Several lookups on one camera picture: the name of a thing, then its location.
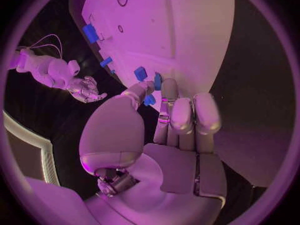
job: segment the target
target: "blue block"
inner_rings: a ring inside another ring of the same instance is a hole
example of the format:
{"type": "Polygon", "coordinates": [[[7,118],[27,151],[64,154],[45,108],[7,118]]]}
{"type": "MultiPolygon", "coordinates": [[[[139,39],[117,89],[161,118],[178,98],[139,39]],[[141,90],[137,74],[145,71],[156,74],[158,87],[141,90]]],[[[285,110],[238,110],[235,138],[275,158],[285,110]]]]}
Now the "blue block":
{"type": "Polygon", "coordinates": [[[144,105],[148,106],[148,105],[154,105],[156,103],[155,97],[150,94],[148,96],[146,96],[145,100],[144,100],[144,105]]]}
{"type": "Polygon", "coordinates": [[[162,86],[162,77],[158,72],[156,72],[154,77],[154,89],[156,91],[159,91],[161,90],[161,86],[162,86]]]}
{"type": "Polygon", "coordinates": [[[137,80],[139,80],[141,82],[144,81],[144,79],[147,77],[146,70],[142,66],[140,66],[139,68],[137,68],[134,71],[134,74],[135,74],[137,80]]]}
{"type": "Polygon", "coordinates": [[[96,33],[95,28],[92,26],[92,24],[87,24],[82,28],[83,32],[85,33],[86,37],[88,38],[89,42],[91,44],[95,43],[99,37],[96,33]]]}
{"type": "Polygon", "coordinates": [[[102,68],[104,68],[107,64],[109,64],[112,61],[113,61],[112,58],[109,56],[108,58],[106,58],[105,60],[100,62],[100,65],[101,65],[102,68]]]}

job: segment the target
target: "blue plastic piece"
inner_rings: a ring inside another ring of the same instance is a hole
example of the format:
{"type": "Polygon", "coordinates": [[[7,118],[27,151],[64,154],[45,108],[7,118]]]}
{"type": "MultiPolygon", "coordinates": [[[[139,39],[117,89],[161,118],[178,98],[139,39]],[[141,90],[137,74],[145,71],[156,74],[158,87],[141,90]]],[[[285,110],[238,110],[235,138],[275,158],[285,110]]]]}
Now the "blue plastic piece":
{"type": "Polygon", "coordinates": [[[161,86],[162,86],[162,77],[158,72],[156,72],[154,77],[154,89],[156,91],[159,91],[161,90],[161,86]]]}
{"type": "Polygon", "coordinates": [[[150,94],[148,96],[146,96],[145,100],[144,100],[144,105],[148,106],[148,105],[154,105],[156,103],[155,97],[150,94]]]}
{"type": "Polygon", "coordinates": [[[89,42],[91,44],[95,43],[99,37],[96,33],[95,28],[92,26],[92,24],[87,24],[82,28],[83,32],[85,33],[85,35],[87,36],[89,42]]]}
{"type": "Polygon", "coordinates": [[[134,74],[135,74],[137,80],[139,80],[141,82],[144,81],[146,77],[148,77],[145,68],[143,68],[142,66],[137,68],[134,71],[134,74]]]}
{"type": "Polygon", "coordinates": [[[109,56],[107,59],[100,62],[100,65],[101,65],[102,68],[104,68],[107,64],[109,64],[112,61],[113,61],[112,58],[109,56]]]}

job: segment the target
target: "cable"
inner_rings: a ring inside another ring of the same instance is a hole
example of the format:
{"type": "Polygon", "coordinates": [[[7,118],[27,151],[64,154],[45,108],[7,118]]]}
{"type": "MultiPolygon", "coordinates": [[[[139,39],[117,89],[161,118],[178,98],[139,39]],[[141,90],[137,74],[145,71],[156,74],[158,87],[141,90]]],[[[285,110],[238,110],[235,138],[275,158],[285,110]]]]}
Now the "cable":
{"type": "Polygon", "coordinates": [[[46,36],[43,36],[40,40],[38,40],[37,42],[35,42],[35,43],[32,44],[31,46],[18,46],[17,49],[19,49],[19,48],[23,48],[23,49],[25,49],[25,48],[27,48],[27,49],[33,49],[33,48],[46,47],[45,45],[41,45],[41,46],[35,46],[35,45],[37,45],[39,42],[43,41],[45,38],[48,38],[48,37],[51,37],[51,36],[54,36],[54,37],[57,38],[57,40],[58,40],[58,42],[59,42],[59,45],[60,45],[60,50],[59,50],[58,47],[55,46],[54,44],[46,44],[46,45],[47,45],[47,46],[54,46],[54,47],[58,50],[59,56],[60,56],[60,58],[62,59],[62,58],[63,58],[63,46],[62,46],[62,42],[61,42],[59,36],[57,36],[57,35],[54,34],[54,33],[48,34],[48,35],[46,35],[46,36]]]}
{"type": "Polygon", "coordinates": [[[42,47],[54,47],[57,49],[58,53],[59,53],[59,57],[60,59],[63,58],[61,51],[59,50],[59,48],[57,46],[55,46],[54,44],[44,44],[44,45],[39,45],[39,46],[18,46],[17,49],[37,49],[37,48],[42,48],[42,47]]]}

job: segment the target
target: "wire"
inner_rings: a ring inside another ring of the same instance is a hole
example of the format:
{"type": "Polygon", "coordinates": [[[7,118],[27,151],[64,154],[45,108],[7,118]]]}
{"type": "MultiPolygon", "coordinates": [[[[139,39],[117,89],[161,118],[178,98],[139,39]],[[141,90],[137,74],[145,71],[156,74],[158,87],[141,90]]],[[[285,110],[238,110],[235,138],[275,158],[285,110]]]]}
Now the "wire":
{"type": "Polygon", "coordinates": [[[45,38],[48,38],[48,37],[51,37],[51,36],[54,36],[54,37],[57,38],[57,40],[58,40],[58,42],[59,42],[59,45],[60,45],[60,50],[58,49],[57,46],[55,46],[55,45],[53,45],[53,44],[46,44],[46,45],[47,45],[47,46],[54,46],[54,47],[56,47],[56,49],[57,49],[58,52],[59,52],[60,58],[62,59],[62,57],[63,57],[63,46],[62,46],[62,42],[61,42],[59,36],[57,36],[57,35],[54,34],[54,33],[48,34],[48,35],[46,35],[46,36],[43,36],[40,40],[38,40],[37,42],[35,42],[35,43],[32,44],[31,46],[18,46],[17,49],[19,49],[19,48],[23,48],[23,49],[24,49],[24,48],[27,48],[27,49],[33,49],[33,48],[46,47],[46,46],[44,46],[44,45],[41,45],[41,46],[35,46],[35,45],[37,45],[38,43],[40,43],[41,41],[43,41],[45,38]]]}
{"type": "Polygon", "coordinates": [[[17,49],[37,49],[37,48],[43,48],[43,47],[54,47],[54,48],[56,48],[56,50],[59,53],[60,59],[63,58],[59,48],[57,46],[55,46],[54,44],[50,44],[50,43],[49,44],[44,44],[44,45],[39,45],[39,46],[32,46],[32,45],[31,46],[18,46],[17,49]]]}

